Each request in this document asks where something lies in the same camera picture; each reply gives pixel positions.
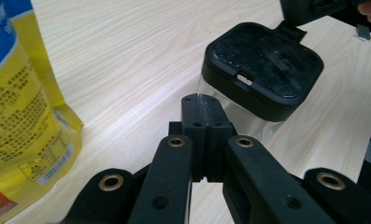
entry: light wood surface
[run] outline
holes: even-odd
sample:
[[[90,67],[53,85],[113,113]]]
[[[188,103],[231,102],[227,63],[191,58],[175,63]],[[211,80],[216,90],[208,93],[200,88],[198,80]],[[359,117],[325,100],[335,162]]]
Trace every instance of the light wood surface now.
[[[148,163],[180,99],[197,90],[208,43],[243,21],[275,28],[278,0],[33,0],[66,101],[85,123],[69,174],[8,223],[65,217],[96,173]],[[301,27],[325,68],[312,93],[265,145],[292,174],[327,167],[357,180],[371,134],[371,41],[322,18]],[[191,223],[231,223],[220,184],[193,185]]]

